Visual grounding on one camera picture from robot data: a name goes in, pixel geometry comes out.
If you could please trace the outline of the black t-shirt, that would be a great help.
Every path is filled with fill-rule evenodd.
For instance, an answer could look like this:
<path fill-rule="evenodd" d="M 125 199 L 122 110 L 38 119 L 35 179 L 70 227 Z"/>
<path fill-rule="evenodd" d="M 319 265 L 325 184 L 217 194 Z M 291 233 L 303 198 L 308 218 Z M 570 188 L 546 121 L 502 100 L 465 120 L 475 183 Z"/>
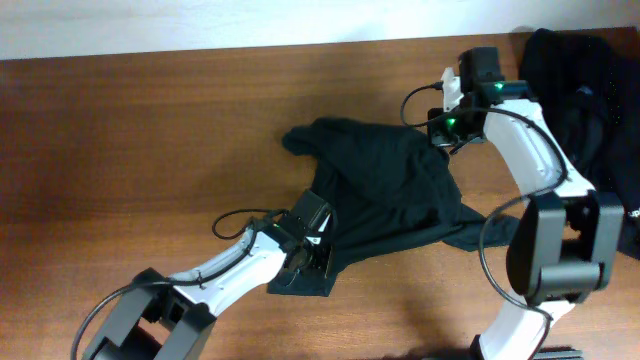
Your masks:
<path fill-rule="evenodd" d="M 321 117 L 282 138 L 295 156 L 317 161 L 311 191 L 336 211 L 320 270 L 307 267 L 268 284 L 274 295 L 328 296 L 340 272 L 380 255 L 443 242 L 473 252 L 505 246 L 518 226 L 492 222 L 466 206 L 449 171 L 449 155 L 404 126 Z"/>

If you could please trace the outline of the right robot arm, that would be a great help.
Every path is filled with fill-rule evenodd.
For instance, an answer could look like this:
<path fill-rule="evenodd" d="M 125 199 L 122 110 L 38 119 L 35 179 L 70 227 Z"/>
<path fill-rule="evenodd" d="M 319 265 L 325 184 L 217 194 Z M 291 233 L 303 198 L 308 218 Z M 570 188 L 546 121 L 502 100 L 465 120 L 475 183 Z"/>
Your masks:
<path fill-rule="evenodd" d="M 476 47 L 441 77 L 443 105 L 429 112 L 430 142 L 457 152 L 488 141 L 518 186 L 525 210 L 506 254 L 509 289 L 487 279 L 503 298 L 496 319 L 477 335 L 471 359 L 578 359 L 577 350 L 545 350 L 551 328 L 611 279 L 624 209 L 571 164 L 547 127 L 527 82 L 503 76 L 498 51 Z"/>

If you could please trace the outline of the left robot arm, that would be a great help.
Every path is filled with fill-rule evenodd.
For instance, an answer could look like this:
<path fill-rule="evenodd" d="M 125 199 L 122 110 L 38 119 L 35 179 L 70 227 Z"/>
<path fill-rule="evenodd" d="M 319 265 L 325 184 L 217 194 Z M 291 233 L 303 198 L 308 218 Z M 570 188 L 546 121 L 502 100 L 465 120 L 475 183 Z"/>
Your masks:
<path fill-rule="evenodd" d="M 234 245 L 168 277 L 152 268 L 107 295 L 83 320 L 73 359 L 196 359 L 218 317 L 252 289 L 285 273 L 326 275 L 335 209 L 310 190 L 292 209 L 253 211 Z"/>

